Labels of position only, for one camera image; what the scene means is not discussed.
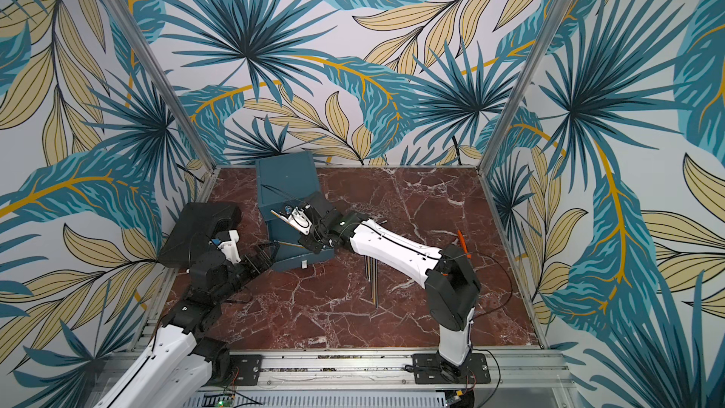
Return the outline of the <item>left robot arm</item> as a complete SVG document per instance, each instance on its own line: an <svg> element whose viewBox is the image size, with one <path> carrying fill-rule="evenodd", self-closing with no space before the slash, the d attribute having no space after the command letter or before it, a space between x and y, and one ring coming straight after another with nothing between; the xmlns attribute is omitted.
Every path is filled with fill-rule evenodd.
<svg viewBox="0 0 725 408"><path fill-rule="evenodd" d="M191 260L187 291L98 407L179 407L207 383L232 380L228 344L207 333L223 304L270 269L279 252L279 243L269 242L241 255L238 241L235 230L221 232Z"/></svg>

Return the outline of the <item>small circuit board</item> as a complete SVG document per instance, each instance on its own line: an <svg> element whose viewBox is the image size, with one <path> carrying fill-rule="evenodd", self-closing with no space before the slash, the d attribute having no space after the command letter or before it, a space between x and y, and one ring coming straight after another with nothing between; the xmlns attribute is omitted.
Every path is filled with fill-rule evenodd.
<svg viewBox="0 0 725 408"><path fill-rule="evenodd" d="M234 406L235 397L230 394L205 393L201 400L203 408L229 408Z"/></svg>

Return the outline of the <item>black plastic case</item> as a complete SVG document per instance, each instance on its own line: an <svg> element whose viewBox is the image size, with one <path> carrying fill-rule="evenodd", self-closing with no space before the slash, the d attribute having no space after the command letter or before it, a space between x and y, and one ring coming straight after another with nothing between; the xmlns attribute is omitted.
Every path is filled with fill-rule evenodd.
<svg viewBox="0 0 725 408"><path fill-rule="evenodd" d="M164 267L188 269L205 252L219 232L236 230L242 220L232 202L191 202L182 210L175 227L158 254Z"/></svg>

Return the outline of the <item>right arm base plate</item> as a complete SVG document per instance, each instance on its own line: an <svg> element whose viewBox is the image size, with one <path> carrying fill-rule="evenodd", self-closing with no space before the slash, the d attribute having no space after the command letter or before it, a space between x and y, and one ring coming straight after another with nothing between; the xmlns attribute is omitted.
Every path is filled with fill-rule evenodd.
<svg viewBox="0 0 725 408"><path fill-rule="evenodd" d="M473 385L491 383L489 367L482 353L470 353L460 366L453 366L438 353L417 353L404 370L413 374L417 385Z"/></svg>

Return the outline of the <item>teal drawer cabinet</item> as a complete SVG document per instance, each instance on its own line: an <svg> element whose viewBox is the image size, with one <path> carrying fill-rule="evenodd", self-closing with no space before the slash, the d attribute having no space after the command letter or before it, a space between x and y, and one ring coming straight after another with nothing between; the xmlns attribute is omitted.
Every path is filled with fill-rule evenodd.
<svg viewBox="0 0 725 408"><path fill-rule="evenodd" d="M320 190L315 160L309 151L260 159L255 162L258 207L265 222L275 220L273 211L298 206Z"/></svg>

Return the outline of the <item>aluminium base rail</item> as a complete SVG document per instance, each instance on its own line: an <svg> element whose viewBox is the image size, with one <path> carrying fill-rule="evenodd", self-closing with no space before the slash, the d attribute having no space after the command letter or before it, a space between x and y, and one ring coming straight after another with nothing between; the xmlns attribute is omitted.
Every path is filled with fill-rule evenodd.
<svg viewBox="0 0 725 408"><path fill-rule="evenodd" d="M262 355L262 369L256 386L221 386L207 383L197 392L213 389L233 395L242 407L264 407L262 396L277 391L292 392L294 406L329 403L350 407L361 396L372 405L384 405L386 397L398 391L411 398L413 393L446 393L464 389L477 407L581 407L583 402L573 375L559 351L534 348L479 349L485 355L491 383L473 385L417 385L404 366L417 353L437 353L432 349L333 349L322 351L241 352ZM122 353L101 374L92 405L115 385L141 353Z"/></svg>

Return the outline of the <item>orange handled tool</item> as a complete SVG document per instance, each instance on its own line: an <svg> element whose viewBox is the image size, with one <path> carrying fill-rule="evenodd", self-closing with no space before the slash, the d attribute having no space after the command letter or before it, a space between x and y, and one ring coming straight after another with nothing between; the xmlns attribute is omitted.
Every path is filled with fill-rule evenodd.
<svg viewBox="0 0 725 408"><path fill-rule="evenodd" d="M457 236L458 241L461 249L464 251L464 255L466 255L468 258L470 258L470 253L468 251L467 245L466 245L466 239L464 239L463 233L460 230L457 230Z"/></svg>

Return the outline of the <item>teal drawer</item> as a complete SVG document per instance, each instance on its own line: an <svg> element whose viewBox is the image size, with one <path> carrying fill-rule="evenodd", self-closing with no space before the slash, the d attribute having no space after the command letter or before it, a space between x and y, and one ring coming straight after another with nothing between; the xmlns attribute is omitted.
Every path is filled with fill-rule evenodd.
<svg viewBox="0 0 725 408"><path fill-rule="evenodd" d="M284 241L289 243L298 243L300 233L285 224L279 219L274 219L266 222L269 240L272 241ZM277 272L284 272L292 269L305 269L313 264L327 262L334 258L334 250L329 247L319 253L315 254L307 249L298 249L297 247L287 247L279 245L279 252L277 254L277 260L271 267L272 270Z"/></svg>

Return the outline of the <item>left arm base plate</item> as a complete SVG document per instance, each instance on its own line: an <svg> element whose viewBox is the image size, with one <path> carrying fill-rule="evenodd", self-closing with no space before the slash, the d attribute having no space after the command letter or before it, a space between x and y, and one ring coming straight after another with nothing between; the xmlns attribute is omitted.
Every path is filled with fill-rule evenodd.
<svg viewBox="0 0 725 408"><path fill-rule="evenodd" d="M260 354L232 354L220 358L214 367L215 385L221 386L256 386L262 369Z"/></svg>

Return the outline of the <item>brown pencil right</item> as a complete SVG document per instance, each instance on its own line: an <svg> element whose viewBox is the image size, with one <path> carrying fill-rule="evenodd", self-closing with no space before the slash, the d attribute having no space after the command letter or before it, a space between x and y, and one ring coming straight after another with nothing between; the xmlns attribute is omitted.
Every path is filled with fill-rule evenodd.
<svg viewBox="0 0 725 408"><path fill-rule="evenodd" d="M379 268L378 261L370 259L370 291L375 308L379 307Z"/></svg>

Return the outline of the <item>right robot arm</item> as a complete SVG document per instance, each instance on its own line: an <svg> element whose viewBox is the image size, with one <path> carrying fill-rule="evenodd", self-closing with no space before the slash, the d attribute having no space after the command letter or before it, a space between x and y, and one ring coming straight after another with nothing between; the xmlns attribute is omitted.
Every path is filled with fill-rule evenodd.
<svg viewBox="0 0 725 408"><path fill-rule="evenodd" d="M467 251L455 245L430 247L387 230L364 213L341 213L319 192L285 212L305 249L319 253L326 247L343 247L386 264L420 285L430 316L439 325L438 355L451 366L466 362L481 294Z"/></svg>

